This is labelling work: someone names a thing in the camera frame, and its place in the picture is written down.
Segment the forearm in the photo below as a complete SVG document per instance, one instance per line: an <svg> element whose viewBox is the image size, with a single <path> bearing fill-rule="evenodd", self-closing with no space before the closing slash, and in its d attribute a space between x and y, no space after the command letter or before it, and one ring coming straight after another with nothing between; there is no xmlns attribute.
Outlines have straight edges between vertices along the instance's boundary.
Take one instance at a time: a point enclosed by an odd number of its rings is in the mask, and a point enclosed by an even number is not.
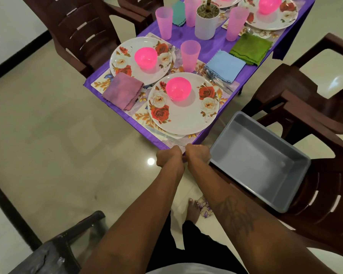
<svg viewBox="0 0 343 274"><path fill-rule="evenodd" d="M183 175L170 160L101 240L82 270L86 273L145 273Z"/></svg>
<svg viewBox="0 0 343 274"><path fill-rule="evenodd" d="M188 168L250 274L333 273L297 236L201 160Z"/></svg>

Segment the gray plastic tray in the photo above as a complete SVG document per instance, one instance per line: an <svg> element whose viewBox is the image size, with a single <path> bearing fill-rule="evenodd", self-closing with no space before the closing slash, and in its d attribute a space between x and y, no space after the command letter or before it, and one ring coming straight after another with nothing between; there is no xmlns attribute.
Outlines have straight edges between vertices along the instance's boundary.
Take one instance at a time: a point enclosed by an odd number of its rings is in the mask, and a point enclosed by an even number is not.
<svg viewBox="0 0 343 274"><path fill-rule="evenodd" d="M214 165L280 213L287 212L311 162L241 111L210 152Z"/></svg>

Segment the foot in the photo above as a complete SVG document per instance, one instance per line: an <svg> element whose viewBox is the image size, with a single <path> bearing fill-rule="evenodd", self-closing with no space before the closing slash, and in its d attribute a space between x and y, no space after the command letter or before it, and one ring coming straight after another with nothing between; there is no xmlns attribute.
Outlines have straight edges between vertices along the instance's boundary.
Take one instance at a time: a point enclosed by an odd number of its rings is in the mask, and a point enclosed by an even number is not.
<svg viewBox="0 0 343 274"><path fill-rule="evenodd" d="M187 217L185 220L190 220L193 224L197 223L201 210L198 207L197 201L193 201L192 198L188 200Z"/></svg>

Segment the pink plastic cup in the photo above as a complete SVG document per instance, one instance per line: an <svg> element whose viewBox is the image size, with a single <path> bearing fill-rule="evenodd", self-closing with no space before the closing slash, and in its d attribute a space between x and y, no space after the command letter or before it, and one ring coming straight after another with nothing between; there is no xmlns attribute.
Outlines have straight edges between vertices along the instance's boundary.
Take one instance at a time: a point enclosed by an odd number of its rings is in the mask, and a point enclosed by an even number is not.
<svg viewBox="0 0 343 274"><path fill-rule="evenodd" d="M242 6L236 6L230 11L228 32L226 33L226 39L228 41L234 41L238 37L245 21L249 16L249 9Z"/></svg>
<svg viewBox="0 0 343 274"><path fill-rule="evenodd" d="M168 40L172 37L173 9L167 6L158 8L155 12L161 38Z"/></svg>
<svg viewBox="0 0 343 274"><path fill-rule="evenodd" d="M196 69L197 59L201 45L195 40L187 40L180 46L184 72L193 72Z"/></svg>
<svg viewBox="0 0 343 274"><path fill-rule="evenodd" d="M259 13L271 14L281 5L282 0L259 0Z"/></svg>
<svg viewBox="0 0 343 274"><path fill-rule="evenodd" d="M184 0L185 4L185 19L188 27L196 25L197 8L201 5L202 0Z"/></svg>
<svg viewBox="0 0 343 274"><path fill-rule="evenodd" d="M188 98L192 91L191 83L182 77L172 78L166 84L166 93L173 101L183 101Z"/></svg>
<svg viewBox="0 0 343 274"><path fill-rule="evenodd" d="M158 60L158 52L151 47L143 47L136 51L135 61L141 69L151 69Z"/></svg>

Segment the hand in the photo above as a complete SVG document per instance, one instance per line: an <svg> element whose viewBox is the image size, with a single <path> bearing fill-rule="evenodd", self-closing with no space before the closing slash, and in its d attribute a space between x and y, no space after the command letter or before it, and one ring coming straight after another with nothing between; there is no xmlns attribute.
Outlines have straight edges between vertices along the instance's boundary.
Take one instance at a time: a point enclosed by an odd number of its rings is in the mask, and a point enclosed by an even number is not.
<svg viewBox="0 0 343 274"><path fill-rule="evenodd" d="M178 146L173 146L168 150L160 150L156 153L156 165L163 167L169 160L175 159L176 161L182 162L182 151Z"/></svg>
<svg viewBox="0 0 343 274"><path fill-rule="evenodd" d="M200 159L207 163L211 159L210 149L203 145L192 145L190 143L185 147L185 156L188 162L193 159Z"/></svg>

